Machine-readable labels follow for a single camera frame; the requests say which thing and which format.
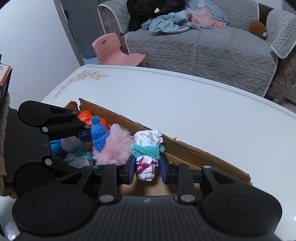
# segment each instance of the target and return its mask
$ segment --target pink plastic chair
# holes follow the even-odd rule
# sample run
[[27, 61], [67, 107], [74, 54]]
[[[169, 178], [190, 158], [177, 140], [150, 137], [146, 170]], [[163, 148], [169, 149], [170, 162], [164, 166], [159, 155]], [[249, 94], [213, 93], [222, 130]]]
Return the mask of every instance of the pink plastic chair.
[[142, 63], [144, 67], [147, 67], [144, 61], [146, 55], [139, 53], [127, 55], [121, 52], [121, 44], [116, 33], [105, 34], [97, 38], [92, 46], [102, 64], [138, 66]]

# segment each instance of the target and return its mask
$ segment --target sofa seat cushion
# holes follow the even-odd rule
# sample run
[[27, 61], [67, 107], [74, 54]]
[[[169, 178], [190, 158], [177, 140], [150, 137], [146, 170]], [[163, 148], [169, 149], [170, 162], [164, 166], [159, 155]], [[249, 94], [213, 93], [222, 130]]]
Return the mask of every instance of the sofa seat cushion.
[[191, 29], [151, 36], [148, 30], [125, 35], [129, 53], [146, 55], [151, 68], [191, 74], [264, 96], [278, 58], [261, 38], [238, 28]]

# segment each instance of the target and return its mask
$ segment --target gray sofa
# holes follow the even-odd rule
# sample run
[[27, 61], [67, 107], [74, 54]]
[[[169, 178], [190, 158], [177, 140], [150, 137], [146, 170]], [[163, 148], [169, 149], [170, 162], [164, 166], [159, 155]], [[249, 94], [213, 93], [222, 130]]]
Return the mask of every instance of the gray sofa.
[[[283, 100], [295, 76], [296, 16], [253, 0], [212, 0], [228, 17], [227, 28], [191, 29], [151, 36], [128, 32], [126, 0], [100, 4], [105, 33], [115, 32], [123, 51], [146, 55], [151, 68], [177, 71]], [[266, 24], [267, 39], [247, 32], [252, 20]]]

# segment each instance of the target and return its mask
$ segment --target floral pattern on table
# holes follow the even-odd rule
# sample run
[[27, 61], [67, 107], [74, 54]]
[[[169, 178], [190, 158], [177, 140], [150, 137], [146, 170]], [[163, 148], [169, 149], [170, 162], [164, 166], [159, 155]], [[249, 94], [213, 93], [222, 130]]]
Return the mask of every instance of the floral pattern on table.
[[59, 89], [59, 91], [50, 100], [56, 99], [59, 96], [59, 94], [63, 92], [67, 88], [67, 86], [70, 85], [71, 83], [81, 81], [84, 79], [99, 80], [100, 78], [107, 77], [107, 76], [108, 74], [101, 74], [99, 71], [91, 73], [91, 71], [84, 70], [83, 72], [77, 74], [75, 77], [70, 79], [66, 85], [62, 86]]

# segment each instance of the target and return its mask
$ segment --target chair backrest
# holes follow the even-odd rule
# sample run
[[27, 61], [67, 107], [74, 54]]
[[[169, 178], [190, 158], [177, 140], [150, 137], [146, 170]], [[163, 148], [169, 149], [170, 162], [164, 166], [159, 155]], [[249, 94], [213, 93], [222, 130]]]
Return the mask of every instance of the chair backrest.
[[100, 61], [104, 63], [112, 53], [121, 51], [121, 43], [116, 33], [105, 34], [97, 38], [92, 44], [94, 51]]

